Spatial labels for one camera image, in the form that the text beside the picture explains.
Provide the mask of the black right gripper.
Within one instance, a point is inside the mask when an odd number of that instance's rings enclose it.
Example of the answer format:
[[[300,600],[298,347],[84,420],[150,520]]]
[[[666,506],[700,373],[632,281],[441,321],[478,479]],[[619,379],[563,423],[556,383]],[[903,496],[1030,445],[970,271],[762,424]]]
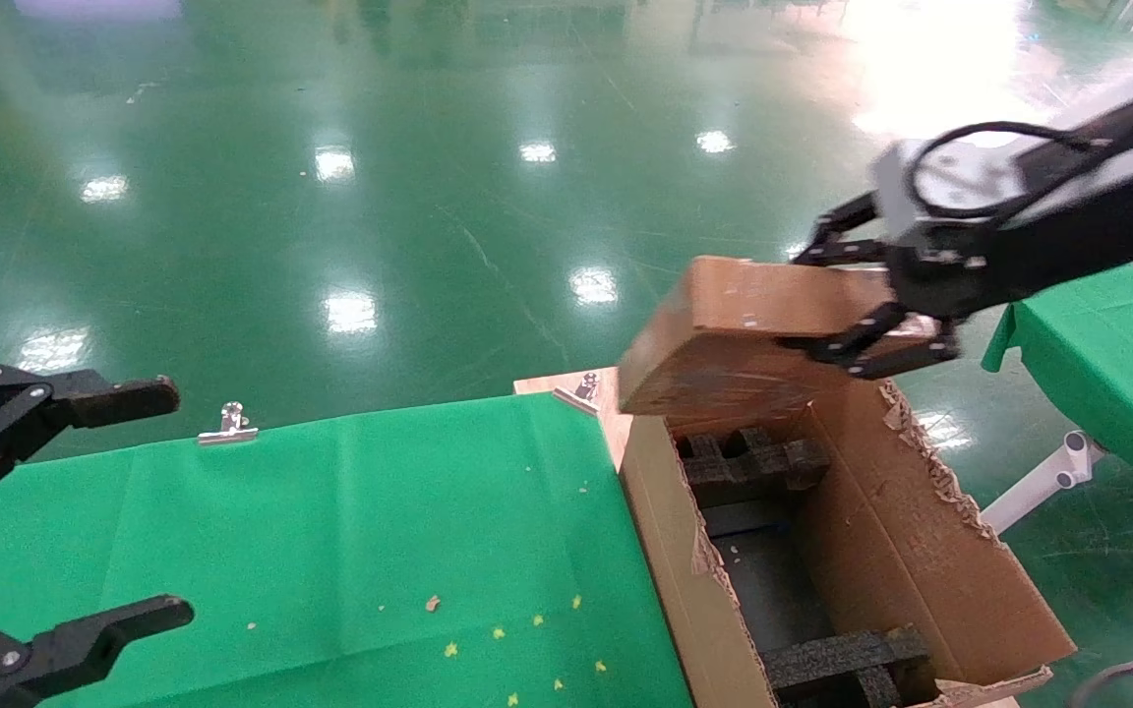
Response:
[[[876,191],[825,211],[791,264],[881,267],[896,302],[821,336],[780,336],[778,346],[857,379],[889,379],[961,357],[956,319],[1016,302],[1053,285],[1058,217],[1011,225],[918,220],[891,244],[851,233],[878,219]]]

